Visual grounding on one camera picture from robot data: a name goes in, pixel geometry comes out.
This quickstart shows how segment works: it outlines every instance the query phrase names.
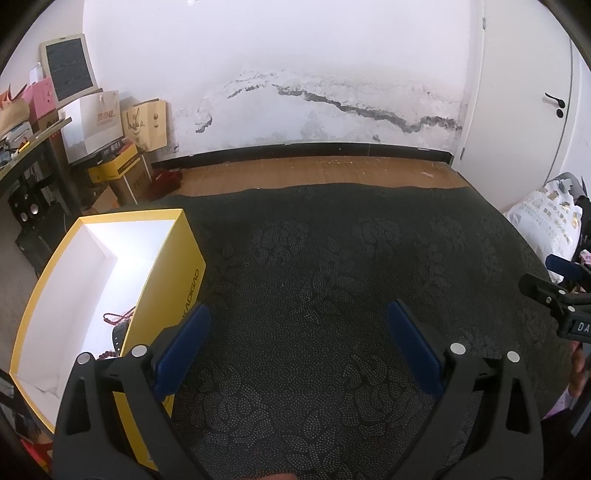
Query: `open box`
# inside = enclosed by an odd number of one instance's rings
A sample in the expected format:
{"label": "open box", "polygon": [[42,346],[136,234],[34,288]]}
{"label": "open box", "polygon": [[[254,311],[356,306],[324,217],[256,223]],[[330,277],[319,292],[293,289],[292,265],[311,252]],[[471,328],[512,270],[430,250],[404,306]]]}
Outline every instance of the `open box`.
{"label": "open box", "polygon": [[[78,354],[114,350],[103,315],[135,306],[121,355],[149,345],[194,304],[204,271],[181,209],[78,218],[35,286],[11,361],[15,384],[49,431]],[[125,396],[115,400],[137,459],[154,468]],[[164,402],[169,414],[172,401]]]}

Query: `blue gripper pad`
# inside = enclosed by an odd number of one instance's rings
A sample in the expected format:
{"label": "blue gripper pad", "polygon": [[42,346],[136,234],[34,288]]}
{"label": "blue gripper pad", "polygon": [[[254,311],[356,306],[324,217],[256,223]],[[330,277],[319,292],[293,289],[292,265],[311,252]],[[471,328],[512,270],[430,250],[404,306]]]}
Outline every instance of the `blue gripper pad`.
{"label": "blue gripper pad", "polygon": [[578,282],[583,278],[582,268],[576,263],[569,262],[564,258],[557,257],[556,255],[548,255],[546,257],[546,268],[551,272],[562,275],[564,278],[570,281]]}
{"label": "blue gripper pad", "polygon": [[441,381],[443,366],[418,327],[397,301],[388,305],[387,322],[392,340],[400,349],[421,390],[439,398],[444,390]]}
{"label": "blue gripper pad", "polygon": [[168,395],[177,392],[209,333],[210,325],[209,309],[201,305],[191,318],[180,326],[174,339],[154,367],[155,381],[152,392],[156,400],[162,402]]}

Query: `door handle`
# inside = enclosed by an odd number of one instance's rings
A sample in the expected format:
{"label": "door handle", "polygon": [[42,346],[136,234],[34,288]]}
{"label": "door handle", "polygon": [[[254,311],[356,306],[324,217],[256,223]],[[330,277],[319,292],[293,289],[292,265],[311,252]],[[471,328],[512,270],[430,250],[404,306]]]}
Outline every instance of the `door handle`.
{"label": "door handle", "polygon": [[558,106],[560,108],[564,108],[566,106],[566,103],[564,103],[564,100],[561,100],[560,98],[553,97],[552,95],[548,95],[547,93],[545,95],[548,98],[552,98],[552,100],[556,100],[558,102]]}

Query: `black speaker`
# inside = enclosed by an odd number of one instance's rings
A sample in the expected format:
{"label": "black speaker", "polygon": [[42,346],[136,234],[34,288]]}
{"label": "black speaker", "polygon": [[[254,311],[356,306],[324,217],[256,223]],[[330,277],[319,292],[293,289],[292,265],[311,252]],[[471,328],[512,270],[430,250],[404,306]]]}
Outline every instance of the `black speaker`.
{"label": "black speaker", "polygon": [[8,197],[14,218],[23,228],[33,226],[45,215],[49,205],[40,189],[35,188],[34,178],[22,179]]}
{"label": "black speaker", "polygon": [[19,233],[15,243],[38,276],[72,224],[72,217],[66,215],[58,202],[54,202],[36,225],[24,228]]}

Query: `white door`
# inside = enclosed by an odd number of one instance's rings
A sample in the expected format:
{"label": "white door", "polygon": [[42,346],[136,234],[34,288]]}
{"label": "white door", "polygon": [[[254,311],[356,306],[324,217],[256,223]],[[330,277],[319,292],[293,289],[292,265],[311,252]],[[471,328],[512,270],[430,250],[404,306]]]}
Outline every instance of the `white door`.
{"label": "white door", "polygon": [[452,167],[503,211],[542,186],[554,162],[567,111],[545,94],[568,107],[570,39],[538,0],[485,0],[484,14],[476,106]]}

